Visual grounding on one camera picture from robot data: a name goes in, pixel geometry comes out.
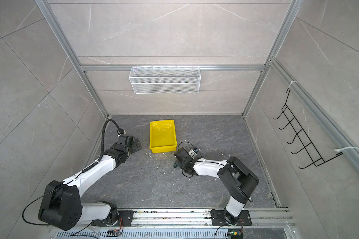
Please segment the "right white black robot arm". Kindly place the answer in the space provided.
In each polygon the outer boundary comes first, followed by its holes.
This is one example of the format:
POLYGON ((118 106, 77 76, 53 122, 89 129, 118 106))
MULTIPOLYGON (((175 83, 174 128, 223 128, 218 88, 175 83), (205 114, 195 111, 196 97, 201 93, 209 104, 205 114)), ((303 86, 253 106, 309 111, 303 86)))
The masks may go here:
POLYGON ((237 157, 215 161, 203 157, 197 159, 198 149, 187 151, 179 148, 174 156, 174 167, 179 167, 186 177, 210 176, 220 179, 230 194, 229 201, 223 210, 222 219, 230 225, 238 222, 244 207, 251 200, 259 179, 237 157))

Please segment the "yellow plastic bin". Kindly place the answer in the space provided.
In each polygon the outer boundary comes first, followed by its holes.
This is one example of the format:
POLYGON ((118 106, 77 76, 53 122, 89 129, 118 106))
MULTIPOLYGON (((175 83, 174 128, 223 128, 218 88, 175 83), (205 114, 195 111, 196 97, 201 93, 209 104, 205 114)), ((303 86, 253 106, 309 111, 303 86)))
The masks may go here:
POLYGON ((150 150, 152 153, 174 152, 177 148, 174 120, 150 122, 150 150))

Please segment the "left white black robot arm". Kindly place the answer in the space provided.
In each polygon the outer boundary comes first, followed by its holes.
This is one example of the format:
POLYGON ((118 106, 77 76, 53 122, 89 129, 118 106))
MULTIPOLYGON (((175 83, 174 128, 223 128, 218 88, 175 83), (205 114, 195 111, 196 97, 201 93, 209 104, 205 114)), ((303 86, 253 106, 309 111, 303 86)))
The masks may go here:
POLYGON ((81 197, 100 178, 125 163, 132 153, 141 148, 138 138, 121 134, 117 142, 91 165, 61 182, 50 182, 45 188, 38 219, 65 231, 87 222, 107 226, 117 224, 119 213, 115 204, 105 201, 82 203, 81 197))

